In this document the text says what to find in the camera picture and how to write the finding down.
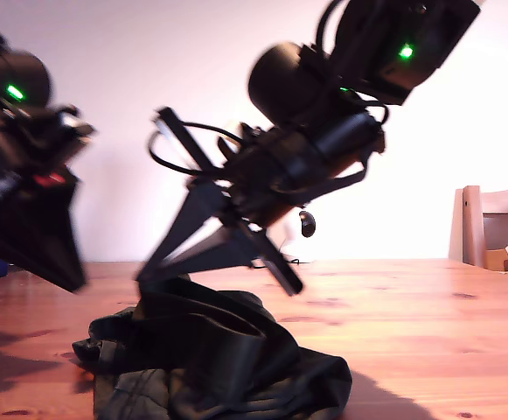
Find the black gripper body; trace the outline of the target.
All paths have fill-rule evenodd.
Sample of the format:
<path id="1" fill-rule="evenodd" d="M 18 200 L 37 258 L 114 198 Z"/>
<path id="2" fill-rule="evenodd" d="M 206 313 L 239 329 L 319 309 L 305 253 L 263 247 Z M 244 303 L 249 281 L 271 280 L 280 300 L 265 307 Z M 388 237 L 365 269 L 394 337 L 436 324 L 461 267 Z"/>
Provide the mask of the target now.
<path id="1" fill-rule="evenodd" d="M 193 180 L 213 181 L 222 188 L 226 205 L 166 257 L 177 256 L 222 227 L 239 228 L 246 233 L 262 231 L 267 235 L 266 227 L 269 223 L 276 221 L 292 207 L 270 192 L 271 183 L 282 179 L 285 175 L 285 171 L 278 164 L 255 152 L 253 148 L 248 148 L 246 152 L 233 157 L 230 163 L 231 173 L 227 176 L 231 182 L 229 190 L 217 185 L 206 175 L 195 175 L 189 180 L 187 188 Z M 288 295 L 301 293 L 302 281 L 285 261 L 278 248 L 275 257 L 270 259 L 262 257 L 260 260 L 265 263 Z M 164 278 L 164 260 L 152 278 L 156 281 L 168 280 Z"/>

